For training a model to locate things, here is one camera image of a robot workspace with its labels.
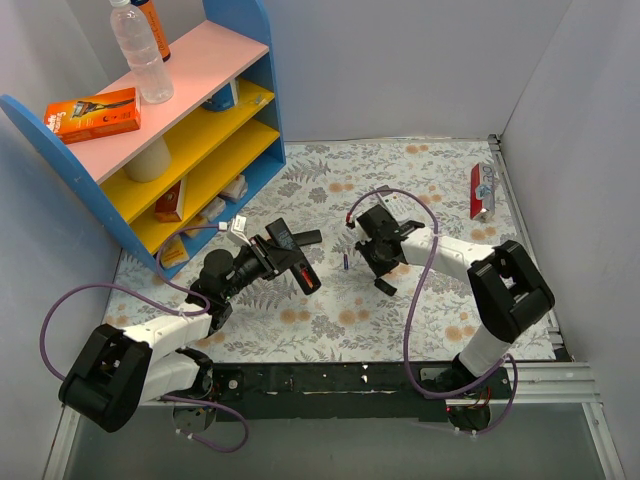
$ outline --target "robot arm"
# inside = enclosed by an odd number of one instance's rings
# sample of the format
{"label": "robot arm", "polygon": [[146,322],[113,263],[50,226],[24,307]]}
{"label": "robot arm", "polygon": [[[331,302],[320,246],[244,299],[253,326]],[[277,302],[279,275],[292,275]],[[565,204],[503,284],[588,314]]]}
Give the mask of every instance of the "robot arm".
{"label": "robot arm", "polygon": [[[388,295],[396,291],[380,278],[399,263],[424,266],[433,232],[424,224],[402,225],[381,205],[356,219],[356,244]],[[509,240],[498,247],[440,236],[433,268],[471,286],[482,325],[453,360],[452,368],[431,387],[461,388],[486,373],[530,326],[555,304],[555,298],[524,247]]]}
{"label": "robot arm", "polygon": [[192,399],[207,396],[213,384],[213,363],[188,345],[222,328],[231,315],[233,296],[259,278],[273,280],[287,270],[306,295],[321,286],[297,241],[319,242],[319,232],[293,235],[282,219],[266,229],[270,240],[259,235],[247,240],[231,232],[242,239],[235,258],[223,249],[205,257],[190,289],[209,300],[207,313],[189,315],[205,307],[202,298],[190,294],[179,307],[180,315],[162,315],[123,329],[97,327],[63,381],[60,401],[114,432],[141,402],[170,392]]}

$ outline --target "pink shelf top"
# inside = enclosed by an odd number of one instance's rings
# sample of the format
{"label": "pink shelf top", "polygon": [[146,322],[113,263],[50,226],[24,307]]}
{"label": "pink shelf top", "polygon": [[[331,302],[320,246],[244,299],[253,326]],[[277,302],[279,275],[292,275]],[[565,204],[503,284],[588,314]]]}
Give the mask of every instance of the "pink shelf top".
{"label": "pink shelf top", "polygon": [[[159,105],[142,102],[140,130],[74,143],[69,149],[102,183],[268,50],[262,43],[205,21],[171,44],[166,65],[175,93]],[[100,93],[134,85],[132,74],[127,73]]]}

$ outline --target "floral tablecloth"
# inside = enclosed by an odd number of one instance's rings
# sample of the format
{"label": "floral tablecloth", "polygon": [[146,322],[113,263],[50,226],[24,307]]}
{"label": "floral tablecloth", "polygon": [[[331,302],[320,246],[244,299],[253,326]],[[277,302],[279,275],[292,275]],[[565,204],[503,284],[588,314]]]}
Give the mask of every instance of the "floral tablecloth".
{"label": "floral tablecloth", "polygon": [[[491,162],[486,142],[332,143],[290,145],[287,165],[242,210],[248,235],[266,235],[265,225],[283,217],[295,232],[319,228],[322,244],[304,247],[323,286],[303,295],[290,274],[258,281],[233,300],[234,313],[219,332],[195,342],[216,362],[397,361],[402,332],[421,268],[401,265],[387,275],[398,288],[388,297],[354,251],[354,234],[344,226],[346,211],[363,193],[388,184],[420,196],[436,213],[441,230],[463,240],[499,244],[517,238],[504,190],[496,195],[489,224],[469,219],[469,173],[479,161]],[[429,223],[419,207],[413,219]],[[238,248],[218,234],[175,277],[191,284],[204,256],[215,248]],[[349,269],[343,267],[343,254]],[[177,306],[183,294],[162,284],[150,270],[123,255],[116,283],[154,300]],[[121,292],[112,294],[106,321],[118,327],[148,320],[159,312]],[[433,272],[421,296],[411,337],[414,360],[449,360],[479,325],[469,287]],[[540,322],[519,339],[520,359],[554,358]]]}

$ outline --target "gillette razor box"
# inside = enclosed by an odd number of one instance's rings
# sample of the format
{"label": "gillette razor box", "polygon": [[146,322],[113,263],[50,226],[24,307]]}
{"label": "gillette razor box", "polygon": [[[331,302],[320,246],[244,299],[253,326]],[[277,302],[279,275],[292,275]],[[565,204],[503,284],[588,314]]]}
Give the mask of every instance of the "gillette razor box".
{"label": "gillette razor box", "polygon": [[140,128],[140,96],[135,88],[52,103],[44,123],[66,144]]}

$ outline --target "plastic water bottle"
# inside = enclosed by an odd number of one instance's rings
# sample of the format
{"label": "plastic water bottle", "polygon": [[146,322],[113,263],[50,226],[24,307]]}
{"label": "plastic water bottle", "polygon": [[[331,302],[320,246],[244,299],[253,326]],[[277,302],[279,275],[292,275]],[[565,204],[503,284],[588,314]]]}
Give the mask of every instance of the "plastic water bottle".
{"label": "plastic water bottle", "polygon": [[142,97],[148,103],[166,102],[173,96],[173,84],[147,17],[130,0],[110,2],[111,28]]}

